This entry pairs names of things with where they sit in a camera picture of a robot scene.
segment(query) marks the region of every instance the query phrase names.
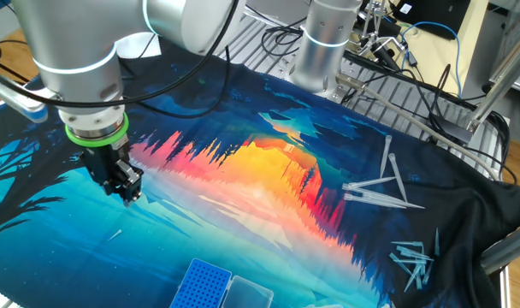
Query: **pipette tip box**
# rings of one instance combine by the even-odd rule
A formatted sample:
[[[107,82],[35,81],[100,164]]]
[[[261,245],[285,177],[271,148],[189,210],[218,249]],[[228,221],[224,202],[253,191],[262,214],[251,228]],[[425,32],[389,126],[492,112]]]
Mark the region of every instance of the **pipette tip box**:
[[[193,259],[170,308],[218,308],[232,273]]]

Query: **black cable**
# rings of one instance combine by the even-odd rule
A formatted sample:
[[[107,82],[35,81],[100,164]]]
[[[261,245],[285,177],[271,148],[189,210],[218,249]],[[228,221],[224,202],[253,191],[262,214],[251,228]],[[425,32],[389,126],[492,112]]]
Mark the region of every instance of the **black cable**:
[[[4,39],[4,40],[0,41],[0,44],[6,44],[6,43],[17,43],[17,44],[24,44],[24,45],[28,46],[27,42],[23,42],[23,41],[20,41],[17,39]]]
[[[264,18],[266,21],[269,21],[269,22],[272,22],[272,23],[275,23],[277,26],[279,27],[284,27],[283,25],[281,25],[279,22],[275,22],[275,21],[272,21],[270,18],[266,17],[266,15],[258,12],[257,10],[253,9],[252,6],[250,6],[249,4],[246,5],[247,8],[249,8],[249,10],[253,11],[256,15]]]
[[[306,19],[307,19],[307,16],[302,18],[302,19],[300,19],[299,21],[293,22],[292,24],[290,24],[288,26],[272,27],[272,28],[266,30],[266,32],[262,35],[262,40],[261,40],[262,49],[267,54],[269,54],[271,56],[288,56],[288,55],[291,55],[294,52],[298,51],[299,47],[294,49],[294,50],[291,50],[291,51],[288,51],[288,52],[284,52],[284,53],[280,53],[280,54],[274,53],[272,50],[268,50],[268,48],[266,47],[266,38],[268,37],[268,35],[269,35],[269,37],[272,37],[276,33],[281,32],[281,33],[277,34],[277,36],[275,37],[275,43],[277,45],[290,45],[290,44],[294,44],[299,39],[302,38],[302,36],[304,35],[304,31],[302,31],[301,29],[293,28],[293,27],[298,25],[298,24],[300,24],[301,22],[305,21]],[[290,41],[288,41],[286,43],[283,43],[282,40],[287,35],[296,35],[296,37],[291,39]]]
[[[513,178],[513,185],[516,185],[518,183],[518,179],[517,179],[517,175],[515,175],[515,173],[507,166],[505,166],[504,163],[502,163],[500,160],[498,160],[497,158],[493,157],[492,155],[489,155],[483,151],[479,151],[479,150],[475,150],[475,149],[471,149],[467,146],[464,146],[464,149],[467,150],[467,151],[473,151],[475,153],[479,153],[485,157],[488,157],[490,159],[492,159],[493,161],[495,161],[498,165],[500,165],[503,169],[507,170],[507,172],[509,172],[509,174],[512,176]]]
[[[15,10],[9,6],[9,3],[6,3],[5,0],[0,0],[0,1],[1,1],[1,2],[2,2],[2,3],[3,3],[3,4],[4,4],[8,9],[10,9],[11,12],[13,12],[13,14],[17,15],[17,14],[15,13]]]
[[[470,101],[470,100],[476,100],[476,99],[479,99],[479,98],[485,98],[486,97],[486,94],[482,94],[482,95],[479,95],[477,97],[474,97],[474,98],[461,98],[461,100],[463,101]]]
[[[387,70],[386,68],[381,67],[378,63],[373,62],[369,59],[363,58],[361,56],[354,55],[353,53],[351,53],[348,50],[346,50],[346,52],[344,53],[344,58],[350,62],[358,63],[361,66],[363,66],[369,70],[373,70],[373,71],[381,74],[381,76],[375,77],[371,80],[367,80],[364,83],[368,84],[371,81],[386,78],[388,76],[392,76],[398,80],[411,82],[411,77],[400,74],[400,73],[404,72],[403,70],[398,70],[398,71],[394,71],[394,72]],[[414,82],[414,84],[416,84],[418,82],[417,80],[413,80],[413,79],[412,79],[412,81]],[[426,84],[426,83],[422,83],[422,87],[431,92],[437,92],[439,90],[438,88],[431,86],[430,84]],[[354,90],[352,94],[347,96],[347,98],[352,98],[352,96],[356,93],[357,93],[357,91]],[[453,95],[448,94],[446,92],[441,93],[440,96],[442,98],[448,100],[449,102],[456,104],[460,107],[463,107],[467,110],[470,110],[470,111],[476,110],[475,105],[468,103],[466,100],[456,98]],[[488,115],[487,122],[489,122],[498,131],[498,136],[501,137],[501,141],[502,141],[501,151],[502,151],[502,157],[503,157],[502,162],[505,163],[507,160],[507,157],[509,156],[509,148],[510,148],[510,144],[511,144],[511,132],[509,130],[509,125],[507,125],[507,122],[505,121],[503,116],[501,116],[499,113],[497,113],[495,111],[492,111]]]
[[[178,118],[178,119],[197,119],[197,118],[200,118],[202,116],[208,115],[209,113],[214,111],[216,108],[218,108],[218,106],[220,105],[220,103],[224,99],[224,94],[226,93],[226,90],[228,89],[230,68],[231,68],[231,64],[232,63],[231,63],[230,55],[229,55],[229,48],[227,46],[226,46],[225,51],[226,51],[226,76],[224,77],[224,86],[222,86],[222,92],[220,93],[220,97],[218,98],[218,100],[216,100],[216,102],[211,107],[209,107],[206,111],[200,112],[200,113],[198,113],[196,115],[178,115],[178,114],[174,114],[174,113],[171,113],[171,112],[167,112],[165,110],[160,110],[158,108],[152,107],[149,104],[139,103],[139,105],[144,107],[144,108],[146,108],[146,109],[148,109],[148,110],[156,112],[158,114],[161,114],[161,115],[164,115],[164,116],[170,116],[170,117],[174,117],[174,118]]]
[[[3,70],[6,71],[6,72],[12,74],[13,76],[17,77],[18,79],[24,81],[25,83],[30,82],[30,80],[29,80],[28,78],[26,78],[25,76],[23,76],[23,75],[21,75],[21,74],[15,72],[13,69],[8,68],[8,67],[6,67],[5,65],[3,65],[3,64],[1,64],[1,63],[0,63],[0,68],[3,69]]]
[[[372,100],[372,101],[377,100],[377,99],[375,99],[375,98],[369,98],[369,97],[360,97],[360,98],[362,98],[362,99],[368,99],[368,100]],[[404,111],[406,111],[406,112],[411,113],[411,114],[414,115],[414,116],[417,116],[417,117],[419,117],[419,118],[422,118],[423,120],[428,120],[427,116],[419,115],[418,113],[416,113],[416,112],[414,112],[414,111],[412,111],[412,110],[409,110],[409,109],[407,109],[407,108],[405,108],[405,107],[403,107],[403,106],[397,105],[396,103],[392,103],[392,102],[389,102],[389,103],[391,103],[393,106],[399,107],[400,109],[402,109],[402,110],[404,110]]]
[[[420,79],[422,79],[422,82],[425,83],[425,79],[422,76],[422,72],[420,72],[420,68],[418,68],[417,65],[414,68],[416,69],[417,73],[420,74]]]
[[[128,98],[128,99],[109,101],[109,102],[90,102],[90,103],[63,102],[63,101],[58,101],[58,100],[54,100],[54,99],[44,98],[39,95],[33,94],[19,86],[16,86],[12,82],[9,82],[8,80],[4,79],[1,76],[0,76],[0,83],[27,98],[36,100],[40,103],[44,103],[44,104],[48,104],[48,105],[52,105],[52,106],[58,106],[58,107],[88,108],[88,109],[89,108],[105,108],[105,107],[113,107],[113,106],[122,105],[122,104],[136,104],[136,103],[140,103],[142,101],[148,100],[148,99],[156,98],[158,96],[163,95],[165,92],[174,90],[176,87],[182,85],[183,83],[185,83],[186,81],[191,79],[191,77],[193,75],[195,75],[195,73],[197,73],[197,71],[199,71],[201,68],[204,67],[204,65],[207,63],[207,61],[209,61],[209,59],[213,56],[215,50],[218,48],[218,45],[220,44],[224,35],[226,34],[226,31],[228,30],[228,27],[229,27],[230,23],[232,22],[232,19],[233,19],[233,16],[235,14],[238,4],[239,4],[239,0],[233,0],[232,7],[229,11],[229,15],[226,19],[226,22],[224,23],[224,26],[222,27],[220,34],[216,38],[215,43],[212,45],[212,47],[210,47],[209,51],[207,52],[207,55],[198,63],[198,65],[196,65],[195,68],[193,68],[184,77],[178,79],[177,81],[173,82],[172,84],[170,84],[168,86],[165,86],[164,88],[162,88],[160,90],[157,90],[157,91],[149,93],[149,94],[140,95],[136,98]]]
[[[144,50],[142,50],[142,53],[140,54],[140,56],[139,56],[138,58],[136,58],[136,59],[133,59],[133,60],[139,60],[140,58],[142,58],[142,56],[146,53],[146,51],[148,50],[148,47],[150,47],[151,42],[154,41],[154,38],[155,38],[156,36],[157,36],[156,34],[154,34],[154,35],[151,36],[150,41],[148,41],[148,44],[146,45],[146,47],[144,48]]]
[[[156,37],[156,34],[153,34],[150,38],[150,41],[148,41],[148,44],[146,44],[146,47],[144,48],[144,50],[142,50],[142,53],[140,54],[139,57],[137,58],[134,58],[134,59],[127,59],[127,61],[135,61],[135,60],[139,60],[142,58],[142,56],[144,56],[144,54],[146,53],[146,51],[148,50],[148,47],[150,47],[151,45],[151,42],[153,42],[154,38]],[[123,61],[123,59],[121,59],[120,57],[118,57],[118,61],[121,65],[121,67],[123,69],[125,69],[128,73],[130,73],[131,77],[121,77],[123,80],[135,80],[138,76],[134,73],[134,71]]]

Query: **metal rod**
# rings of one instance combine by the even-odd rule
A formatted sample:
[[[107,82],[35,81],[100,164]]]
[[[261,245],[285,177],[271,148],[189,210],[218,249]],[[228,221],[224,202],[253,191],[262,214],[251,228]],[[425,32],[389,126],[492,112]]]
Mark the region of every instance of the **metal rod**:
[[[482,254],[481,265],[487,274],[491,274],[518,257],[520,257],[520,229],[488,248]]]
[[[369,24],[370,24],[370,14],[374,10],[374,0],[370,0],[369,1],[369,4],[368,4],[367,8],[369,6],[370,6],[370,11],[366,13],[366,21],[364,22],[363,36],[362,36],[361,39],[366,38],[366,32],[368,31],[367,29],[369,28]]]
[[[502,69],[498,81],[472,115],[468,129],[473,133],[520,77],[520,42],[500,67]]]

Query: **wire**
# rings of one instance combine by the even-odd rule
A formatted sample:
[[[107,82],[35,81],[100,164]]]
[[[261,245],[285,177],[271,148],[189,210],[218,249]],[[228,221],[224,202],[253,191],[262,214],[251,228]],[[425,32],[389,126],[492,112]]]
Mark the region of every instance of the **wire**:
[[[482,94],[482,95],[479,95],[477,97],[474,97],[474,98],[462,98],[463,101],[470,101],[470,100],[475,100],[475,99],[479,99],[479,98],[485,98],[486,97],[486,94]]]
[[[409,76],[400,74],[403,72],[403,70],[399,70],[399,71],[387,70],[386,68],[381,67],[378,63],[372,62],[371,60],[363,58],[361,56],[357,56],[348,50],[345,51],[344,58],[350,62],[358,63],[359,65],[361,65],[367,69],[373,70],[373,71],[381,74],[381,76],[375,77],[371,80],[364,81],[364,83],[366,83],[366,84],[368,84],[369,82],[374,81],[374,80],[386,78],[387,76],[392,76],[395,79],[406,81],[406,82],[411,82],[411,80],[412,80],[414,82],[414,84],[418,83],[417,80],[413,80],[413,78],[411,78]],[[431,92],[437,92],[439,90],[436,87],[431,86],[430,84],[425,84],[425,83],[422,84],[422,87]],[[357,93],[357,90],[353,89],[353,93],[348,95],[347,97],[345,97],[344,100],[342,100],[342,103],[344,104],[346,102],[346,100],[351,99],[353,97],[353,95],[355,95],[356,93]],[[445,92],[441,93],[441,96],[444,99],[448,100],[449,102],[452,102],[453,104],[456,104],[467,110],[475,111],[475,109],[476,109],[475,105],[470,104],[460,98],[456,98],[456,96],[449,95]],[[509,125],[507,124],[507,121],[505,120],[505,118],[495,111],[492,111],[488,115],[487,122],[490,123],[498,132],[498,134],[497,134],[498,141],[499,142],[501,141],[502,162],[505,163],[509,156],[509,149],[511,147],[511,131],[509,129]]]
[[[172,84],[170,84],[168,86],[165,86],[164,88],[162,88],[160,90],[157,90],[157,91],[149,93],[149,94],[141,95],[141,96],[138,96],[136,98],[128,98],[128,99],[122,99],[122,100],[117,100],[117,101],[109,101],[109,102],[90,102],[90,103],[86,103],[86,102],[63,102],[63,101],[58,101],[58,100],[55,100],[55,99],[44,98],[44,97],[41,97],[39,95],[33,94],[33,93],[27,91],[26,89],[24,89],[22,87],[16,86],[12,82],[4,79],[2,76],[0,76],[0,83],[2,85],[4,85],[4,86],[8,87],[9,89],[11,89],[11,90],[13,90],[13,91],[15,91],[15,92],[17,92],[17,93],[27,97],[27,98],[36,100],[36,101],[38,101],[40,103],[53,105],[53,106],[58,106],[58,107],[87,108],[87,109],[90,109],[90,108],[105,108],[105,107],[113,107],[113,106],[122,105],[122,104],[136,104],[136,103],[140,103],[142,101],[148,100],[148,99],[156,98],[156,97],[159,97],[159,96],[163,95],[166,92],[174,90],[178,86],[181,86],[186,81],[191,79],[191,77],[193,75],[195,75],[195,73],[197,73],[197,71],[199,71],[201,68],[204,67],[204,65],[207,63],[207,61],[209,61],[209,59],[213,56],[215,50],[218,48],[218,45],[220,44],[220,42],[222,41],[224,35],[226,34],[226,31],[228,30],[229,25],[232,22],[232,19],[233,19],[233,16],[235,14],[235,11],[237,10],[238,4],[239,4],[239,0],[233,0],[232,7],[231,7],[231,9],[229,11],[229,15],[228,15],[228,17],[226,19],[226,22],[224,23],[224,26],[222,27],[222,30],[221,30],[220,34],[216,38],[215,43],[212,45],[212,47],[210,47],[210,49],[207,52],[206,56],[198,63],[198,65],[196,65],[195,68],[190,70],[190,72],[188,74],[186,74],[184,77],[178,79],[177,81],[173,82]]]
[[[461,98],[462,97],[462,82],[461,80],[459,79],[459,54],[461,52],[461,44],[459,42],[459,38],[458,38],[458,35],[456,34],[456,32],[454,32],[454,30],[452,30],[450,27],[448,26],[445,26],[443,24],[440,24],[438,22],[431,22],[431,21],[421,21],[421,22],[418,22],[412,26],[410,26],[408,29],[406,29],[402,34],[401,34],[401,37],[403,38],[403,41],[406,43],[406,39],[405,39],[405,35],[407,32],[409,32],[411,29],[417,27],[417,26],[421,26],[421,25],[431,25],[431,26],[437,26],[437,27],[443,27],[445,28],[446,30],[448,30],[450,33],[452,33],[454,35],[454,37],[456,38],[456,42],[458,43],[458,54],[456,56],[456,81],[458,83],[458,97]],[[406,54],[405,54],[405,59],[403,59],[403,65],[402,65],[402,68],[405,66],[405,61],[406,59],[408,58],[408,51],[406,51]]]
[[[416,126],[418,126],[419,128],[421,128],[426,133],[429,133],[431,136],[438,139],[439,141],[446,143],[451,148],[456,149],[456,151],[459,151],[460,153],[464,154],[465,156],[471,158],[475,163],[478,163],[479,165],[481,165],[490,174],[490,177],[492,177],[494,181],[499,180],[498,175],[496,175],[496,173],[490,168],[490,166],[488,166],[484,161],[482,161],[479,157],[475,156],[470,151],[467,151],[463,147],[453,143],[452,141],[450,141],[446,137],[442,136],[441,134],[435,132],[435,130],[433,130],[430,127],[428,127],[427,125],[421,123],[420,121],[418,121],[411,115],[406,114],[403,110],[400,110],[398,107],[393,106],[393,104],[391,104],[386,98],[384,98],[382,95],[378,94],[376,91],[374,91],[368,87],[365,87],[363,90],[365,92],[367,92],[368,94],[372,95],[374,98],[376,98],[383,104],[385,104],[386,107],[388,107],[390,110],[396,112],[400,116],[404,117],[406,120],[410,121],[411,123],[413,123]]]
[[[161,114],[164,116],[170,116],[170,117],[174,117],[174,118],[178,118],[178,119],[197,119],[202,116],[206,116],[209,113],[211,113],[212,111],[216,110],[216,108],[218,108],[218,106],[224,99],[224,94],[226,93],[226,90],[228,88],[230,68],[231,68],[231,64],[232,64],[231,60],[230,60],[230,55],[229,55],[229,48],[227,46],[226,46],[225,51],[226,51],[226,76],[224,77],[224,86],[222,86],[222,92],[220,93],[220,97],[218,98],[218,100],[216,100],[216,102],[211,107],[209,107],[206,111],[200,112],[196,115],[178,115],[175,113],[167,112],[165,110],[160,110],[158,108],[152,107],[149,104],[139,103],[139,105],[142,106],[143,108],[146,108],[146,109],[156,112],[158,114]]]
[[[417,73],[420,75],[420,79],[422,79],[422,82],[425,83],[425,80],[423,79],[422,72],[420,72],[420,69],[417,67],[417,65],[414,67],[417,71]]]
[[[505,166],[500,160],[498,160],[496,157],[493,157],[492,155],[489,155],[483,151],[479,151],[479,150],[475,150],[475,149],[471,149],[467,146],[464,146],[464,149],[467,150],[467,151],[473,151],[475,153],[479,153],[485,157],[488,157],[490,159],[492,159],[493,161],[495,161],[498,165],[500,165],[503,169],[507,170],[507,172],[509,172],[509,174],[512,176],[513,178],[513,185],[516,185],[518,183],[518,179],[517,179],[517,175],[515,175],[515,173],[507,166]]]
[[[24,45],[28,46],[27,42],[23,42],[23,41],[16,40],[16,39],[5,39],[5,40],[0,41],[0,44],[6,44],[6,43],[24,44]]]
[[[150,41],[148,41],[148,44],[146,44],[146,47],[144,48],[144,50],[142,51],[142,53],[140,54],[140,56],[134,60],[138,60],[140,58],[142,58],[142,56],[146,53],[146,51],[148,50],[148,47],[150,47],[151,45],[151,42],[154,41],[154,38],[156,37],[157,35],[154,33],[154,35],[151,36],[150,38]]]
[[[367,99],[367,100],[372,100],[372,101],[376,101],[375,98],[369,98],[369,97],[360,97],[360,98],[362,98],[362,99]],[[391,103],[391,104],[393,104],[394,106],[397,106],[397,107],[401,108],[402,110],[404,110],[404,111],[406,111],[406,112],[408,112],[408,113],[410,113],[410,114],[412,114],[412,115],[414,115],[414,116],[417,116],[417,117],[419,117],[419,118],[422,118],[422,119],[425,120],[425,121],[428,120],[427,116],[420,115],[420,114],[418,114],[418,113],[416,113],[416,112],[414,112],[414,111],[412,111],[412,110],[409,110],[409,109],[407,109],[407,108],[405,108],[405,107],[403,107],[403,106],[397,105],[396,103]]]
[[[0,1],[1,1],[1,2],[2,2],[2,3],[3,3],[3,4],[4,4],[8,9],[10,9],[11,12],[13,12],[13,14],[17,15],[17,14],[15,13],[15,10],[9,6],[9,3],[5,2],[5,0],[0,0]]]
[[[278,44],[278,45],[294,44],[304,36],[304,31],[302,31],[301,29],[295,29],[293,27],[300,24],[301,22],[305,21],[306,19],[307,19],[307,16],[300,19],[299,21],[293,22],[292,24],[290,24],[288,26],[272,27],[272,28],[266,30],[266,32],[262,35],[262,41],[261,41],[262,49],[271,56],[288,56],[288,55],[291,55],[294,52],[298,51],[300,49],[300,47],[297,47],[294,50],[287,51],[287,52],[280,53],[280,54],[274,53],[272,50],[268,50],[268,48],[266,47],[266,38],[268,37],[268,35],[271,37],[271,36],[275,35],[276,33],[281,32],[281,33],[277,34],[277,36],[275,37],[276,44]],[[296,35],[296,38],[294,38],[286,43],[282,43],[282,40],[287,35]]]

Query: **metal frame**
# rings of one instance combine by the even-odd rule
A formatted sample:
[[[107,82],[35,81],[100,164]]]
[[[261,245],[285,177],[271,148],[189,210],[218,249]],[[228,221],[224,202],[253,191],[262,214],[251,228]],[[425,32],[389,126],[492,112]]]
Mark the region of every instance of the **metal frame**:
[[[495,106],[501,102],[504,95],[513,87],[515,81],[520,77],[520,41],[513,48],[509,56],[501,63],[501,73],[499,79],[492,87],[492,91],[484,98],[482,103],[473,113],[471,123],[468,129],[475,132],[481,123],[483,123]]]

